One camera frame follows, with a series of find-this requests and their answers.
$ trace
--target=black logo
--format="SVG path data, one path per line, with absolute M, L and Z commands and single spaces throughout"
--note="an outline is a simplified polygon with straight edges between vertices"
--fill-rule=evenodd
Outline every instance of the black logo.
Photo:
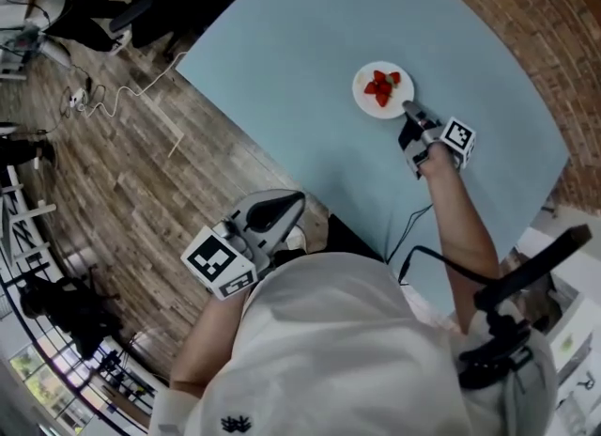
M 250 286 L 253 283 L 253 272 L 248 271 L 241 275 L 240 277 L 234 279 L 231 282 L 221 286 L 219 290 L 222 292 L 224 297 L 231 296 L 235 292 L 239 290 L 243 290 L 247 286 Z
M 222 418 L 222 428 L 227 432 L 246 432 L 253 426 L 250 419 L 251 418 L 244 416 L 241 416 L 238 419 L 227 416 L 225 419 Z
M 453 121 L 445 138 L 463 150 L 468 146 L 471 136 L 472 132 L 469 129 Z
M 236 255 L 215 236 L 209 236 L 188 256 L 197 271 L 213 282 L 236 259 Z

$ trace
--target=wooden floor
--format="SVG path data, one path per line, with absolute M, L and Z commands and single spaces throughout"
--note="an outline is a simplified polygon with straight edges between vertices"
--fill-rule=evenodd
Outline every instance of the wooden floor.
M 119 86 L 145 87 L 165 69 L 164 43 L 115 57 L 67 44 L 94 86 L 106 86 L 112 110 Z M 66 87 L 74 92 L 85 80 L 43 56 L 29 64 L 27 76 L 25 83 L 0 85 L 2 119 L 22 123 L 25 132 L 59 122 Z M 177 139 L 167 118 L 185 133 L 170 158 Z M 140 98 L 122 93 L 114 118 L 73 111 L 48 138 L 58 167 L 34 171 L 27 164 L 19 171 L 34 203 L 58 206 L 44 221 L 54 250 L 74 273 L 98 266 L 102 289 L 121 295 L 116 313 L 126 335 L 143 333 L 137 339 L 143 356 L 166 375 L 208 297 L 179 260 L 184 248 L 244 195 L 299 186 L 174 71 Z M 326 215 L 310 198 L 301 221 L 310 249 L 324 244 Z

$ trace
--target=power strip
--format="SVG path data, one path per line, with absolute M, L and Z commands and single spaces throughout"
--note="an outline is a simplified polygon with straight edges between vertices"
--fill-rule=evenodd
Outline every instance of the power strip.
M 85 90 L 83 90 L 82 88 L 78 88 L 77 92 L 75 92 L 73 95 L 71 95 L 69 97 L 69 107 L 70 108 L 79 107 L 79 105 L 84 100 L 84 96 L 85 96 Z

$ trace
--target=white plate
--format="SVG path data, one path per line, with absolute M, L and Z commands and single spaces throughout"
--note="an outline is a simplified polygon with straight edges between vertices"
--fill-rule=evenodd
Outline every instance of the white plate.
M 383 71 L 387 75 L 397 71 L 401 74 L 401 83 L 397 88 L 393 88 L 393 93 L 386 107 L 380 107 L 376 101 L 376 96 L 366 94 L 363 91 L 367 84 L 374 80 L 374 70 Z M 409 74 L 403 69 L 390 62 L 372 62 L 367 64 L 357 72 L 353 79 L 353 97 L 355 102 L 362 110 L 375 118 L 395 118 L 405 114 L 403 108 L 404 101 L 413 101 L 415 88 Z

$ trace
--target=chair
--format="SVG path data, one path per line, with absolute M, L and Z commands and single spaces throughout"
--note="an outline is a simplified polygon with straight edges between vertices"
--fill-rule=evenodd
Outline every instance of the chair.
M 91 274 L 89 286 L 82 279 L 62 277 L 55 282 L 38 277 L 34 271 L 23 274 L 19 287 L 21 308 L 30 319 L 46 316 L 50 323 L 69 334 L 82 359 L 93 357 L 102 340 L 118 335 L 120 319 L 104 307 L 104 301 L 118 295 L 100 296 Z
M 172 33 L 163 56 L 172 59 L 171 51 L 188 31 L 201 34 L 233 0 L 131 0 L 130 6 L 109 27 L 118 32 L 131 24 L 131 44 L 141 48 Z

